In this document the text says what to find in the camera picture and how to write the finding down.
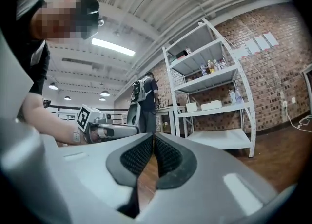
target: backpack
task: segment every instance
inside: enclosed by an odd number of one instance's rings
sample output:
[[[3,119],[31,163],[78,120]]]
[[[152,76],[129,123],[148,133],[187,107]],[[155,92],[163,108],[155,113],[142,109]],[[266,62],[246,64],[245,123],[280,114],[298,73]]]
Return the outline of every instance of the backpack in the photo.
[[[146,99],[146,96],[152,92],[152,90],[149,90],[148,92],[146,92],[144,88],[145,81],[148,79],[152,79],[152,78],[145,77],[132,84],[131,103],[144,101]]]

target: dark shirt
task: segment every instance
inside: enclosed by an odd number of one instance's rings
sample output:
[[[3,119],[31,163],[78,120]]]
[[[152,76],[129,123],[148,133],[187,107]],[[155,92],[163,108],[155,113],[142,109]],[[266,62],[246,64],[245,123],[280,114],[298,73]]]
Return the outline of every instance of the dark shirt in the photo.
[[[50,52],[46,43],[43,48],[40,48],[44,40],[31,37],[29,23],[34,13],[45,4],[45,1],[26,0],[26,5],[28,3],[33,5],[27,10],[21,10],[22,7],[19,6],[18,1],[12,2],[16,4],[15,20],[10,25],[10,31],[14,34],[4,36],[18,62],[34,82],[30,92],[42,95],[42,88],[50,61]],[[22,11],[22,14],[19,19],[16,19],[17,13],[20,11]],[[33,55],[38,50],[40,50],[40,54]]]
[[[155,110],[154,90],[158,90],[156,81],[152,78],[148,78],[147,80],[145,80],[144,90],[146,93],[149,90],[152,91],[146,96],[145,100],[140,103],[141,109],[145,112],[153,112]]]

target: ceiling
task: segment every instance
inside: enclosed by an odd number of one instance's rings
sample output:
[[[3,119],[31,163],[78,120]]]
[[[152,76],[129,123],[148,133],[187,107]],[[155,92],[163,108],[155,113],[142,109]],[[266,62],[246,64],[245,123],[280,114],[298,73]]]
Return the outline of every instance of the ceiling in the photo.
[[[214,20],[238,7],[270,0],[98,1],[105,24],[95,37],[131,49],[135,55],[97,47],[91,40],[49,43],[51,62],[46,84],[55,82],[69,94],[87,93],[90,97],[99,97],[105,89],[114,100],[159,57],[163,45],[196,27],[202,17]]]

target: man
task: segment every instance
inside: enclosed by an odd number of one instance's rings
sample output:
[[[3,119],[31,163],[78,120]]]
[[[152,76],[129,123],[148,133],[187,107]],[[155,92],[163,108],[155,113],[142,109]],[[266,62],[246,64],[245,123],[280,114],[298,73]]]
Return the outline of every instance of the man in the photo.
[[[142,117],[144,118],[145,122],[145,132],[155,133],[157,128],[155,105],[160,104],[160,99],[158,98],[158,86],[152,72],[146,73],[144,75],[143,81],[145,92],[147,93],[151,91],[146,95],[145,100],[140,102]]]
[[[50,52],[46,41],[64,41],[70,37],[87,39],[98,30],[99,3],[96,0],[10,0],[16,4],[15,19],[7,13],[1,23],[4,36],[34,84],[21,108],[24,120],[40,133],[69,145],[86,144],[80,129],[57,118],[44,108],[42,88],[46,78]],[[94,142],[97,131],[91,133]]]

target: watch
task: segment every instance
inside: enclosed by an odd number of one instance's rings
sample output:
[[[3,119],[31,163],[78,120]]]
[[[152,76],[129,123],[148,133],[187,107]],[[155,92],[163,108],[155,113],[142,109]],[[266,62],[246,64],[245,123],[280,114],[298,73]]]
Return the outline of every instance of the watch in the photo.
[[[80,143],[80,129],[79,127],[76,129],[76,131],[74,131],[74,136],[73,136],[73,141],[74,143]]]

